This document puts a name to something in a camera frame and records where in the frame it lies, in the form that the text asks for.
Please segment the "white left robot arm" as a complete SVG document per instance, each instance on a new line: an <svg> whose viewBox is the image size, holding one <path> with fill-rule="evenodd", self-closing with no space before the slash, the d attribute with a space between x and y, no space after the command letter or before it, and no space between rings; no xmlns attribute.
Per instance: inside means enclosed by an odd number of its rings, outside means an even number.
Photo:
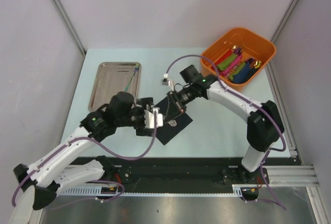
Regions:
<svg viewBox="0 0 331 224"><path fill-rule="evenodd" d="M127 161L141 159L147 151L136 157L125 157L106 148L102 141L115 134L120 127L133 127L138 136L151 136L155 139L157 128L162 125L163 116L159 108L154 106L152 98L135 99L128 92L117 93L109 103L90 112L64 143L30 165L19 164L14 168L13 173L19 185L12 196L12 205L16 205L19 190L34 190L32 209L41 210L68 188L89 182L111 181L114 169L104 156L99 156L72 172L65 168L94 145L100 146L116 158Z"/></svg>

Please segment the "iridescent rainbow fork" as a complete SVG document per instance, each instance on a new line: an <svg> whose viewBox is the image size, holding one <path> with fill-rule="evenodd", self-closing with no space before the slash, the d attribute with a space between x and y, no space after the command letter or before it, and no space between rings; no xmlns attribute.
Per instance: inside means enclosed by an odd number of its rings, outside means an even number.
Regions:
<svg viewBox="0 0 331 224"><path fill-rule="evenodd" d="M134 81L134 78L138 74L139 68L140 68L140 64L139 63L136 63L135 66L134 66L134 69L133 69L133 74L132 74L129 82L125 86L125 89L124 89L125 92L128 92L128 93L131 93L132 92L132 83Z"/></svg>

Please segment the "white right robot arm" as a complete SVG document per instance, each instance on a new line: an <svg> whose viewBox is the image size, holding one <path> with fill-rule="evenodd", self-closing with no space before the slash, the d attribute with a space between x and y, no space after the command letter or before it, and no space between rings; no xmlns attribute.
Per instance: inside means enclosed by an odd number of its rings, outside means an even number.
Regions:
<svg viewBox="0 0 331 224"><path fill-rule="evenodd" d="M166 123L183 115L187 104L197 98L205 98L218 103L238 115L247 124L247 141L249 143L241 161L239 179L251 183L257 178L257 169L266 159L273 144L282 137L284 126L276 104L272 101L258 102L228 87L216 75L202 76L190 65L181 71L187 83L180 91L175 90L174 83L165 73L161 83L171 90L167 93L168 106L164 115Z"/></svg>

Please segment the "black paper napkin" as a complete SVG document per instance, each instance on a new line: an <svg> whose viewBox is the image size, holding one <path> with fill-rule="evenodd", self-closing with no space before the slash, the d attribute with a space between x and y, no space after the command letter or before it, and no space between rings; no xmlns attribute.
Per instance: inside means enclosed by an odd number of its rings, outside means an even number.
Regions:
<svg viewBox="0 0 331 224"><path fill-rule="evenodd" d="M163 120L163 126L157 128L156 138L163 145L166 145L192 122L193 119L186 113L170 120L169 122Z"/></svg>

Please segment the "ornate silver knife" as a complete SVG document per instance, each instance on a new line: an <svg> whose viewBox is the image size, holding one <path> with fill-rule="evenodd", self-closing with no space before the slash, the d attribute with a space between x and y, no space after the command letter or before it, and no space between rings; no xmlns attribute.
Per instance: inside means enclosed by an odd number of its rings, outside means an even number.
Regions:
<svg viewBox="0 0 331 224"><path fill-rule="evenodd" d="M176 120L171 120L171 121L168 122L168 124L169 124L171 127L175 127L175 126L177 126L177 122L176 122Z"/></svg>

